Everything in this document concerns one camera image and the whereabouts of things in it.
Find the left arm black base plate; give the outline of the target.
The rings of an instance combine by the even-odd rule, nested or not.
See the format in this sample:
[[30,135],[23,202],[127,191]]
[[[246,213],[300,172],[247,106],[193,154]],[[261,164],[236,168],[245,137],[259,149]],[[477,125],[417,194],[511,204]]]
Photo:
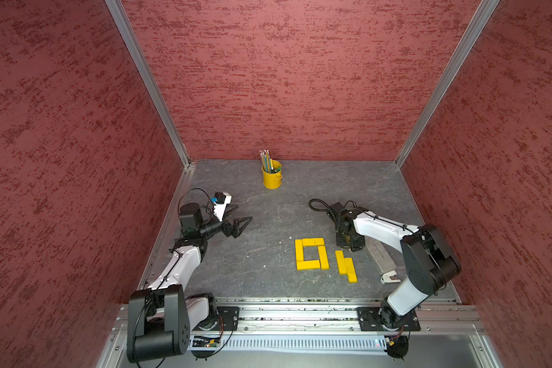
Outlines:
[[217,316],[212,331],[237,331],[239,327],[240,307],[217,307]]

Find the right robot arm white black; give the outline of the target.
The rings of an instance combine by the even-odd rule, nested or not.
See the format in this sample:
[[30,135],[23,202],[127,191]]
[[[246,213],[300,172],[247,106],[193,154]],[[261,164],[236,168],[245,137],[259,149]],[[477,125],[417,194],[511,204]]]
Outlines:
[[383,300],[377,318],[389,331],[399,329],[410,312],[462,270],[460,260],[434,225],[401,224],[365,208],[345,207],[339,202],[326,213],[334,222],[337,245],[341,248],[361,250],[370,238],[402,254],[406,279]]

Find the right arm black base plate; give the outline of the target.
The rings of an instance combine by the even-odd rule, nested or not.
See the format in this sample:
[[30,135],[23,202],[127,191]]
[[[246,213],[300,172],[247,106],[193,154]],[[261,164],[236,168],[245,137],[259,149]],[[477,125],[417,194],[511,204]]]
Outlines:
[[421,331],[416,311],[412,310],[403,316],[396,314],[391,308],[359,307],[356,309],[357,320],[361,331],[384,333]]

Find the yellow block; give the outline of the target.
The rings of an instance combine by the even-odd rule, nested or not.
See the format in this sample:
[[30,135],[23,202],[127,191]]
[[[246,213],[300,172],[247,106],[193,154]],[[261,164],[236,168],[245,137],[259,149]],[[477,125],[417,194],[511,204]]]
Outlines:
[[294,241],[294,247],[295,247],[295,260],[297,263],[303,262],[305,260],[304,258],[304,247],[303,242],[301,239],[296,239]]
[[345,265],[347,270],[347,278],[350,284],[356,284],[358,282],[357,273],[352,258],[345,258]]
[[302,239],[301,243],[304,247],[325,245],[323,238]]
[[301,261],[296,266],[298,271],[321,269],[319,260]]
[[342,250],[335,251],[335,257],[337,261],[337,267],[339,274],[347,275],[347,264]]
[[320,268],[322,270],[329,270],[330,265],[328,261],[328,253],[326,247],[324,245],[319,245],[317,247],[317,250],[319,254]]

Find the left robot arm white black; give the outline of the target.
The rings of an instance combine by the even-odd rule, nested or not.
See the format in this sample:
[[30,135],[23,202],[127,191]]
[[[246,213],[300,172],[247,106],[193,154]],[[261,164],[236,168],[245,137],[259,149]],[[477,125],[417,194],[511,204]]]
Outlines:
[[[217,311],[211,293],[185,296],[193,272],[201,265],[211,237],[222,233],[236,239],[251,223],[246,216],[233,221],[226,218],[237,205],[223,204],[223,213],[215,208],[187,203],[179,208],[181,233],[175,240],[172,260],[147,288],[133,292],[129,300],[127,326],[127,359],[140,365],[148,360],[165,360],[182,355],[190,346],[195,328],[224,331],[225,322]],[[209,218],[202,217],[202,210]]]

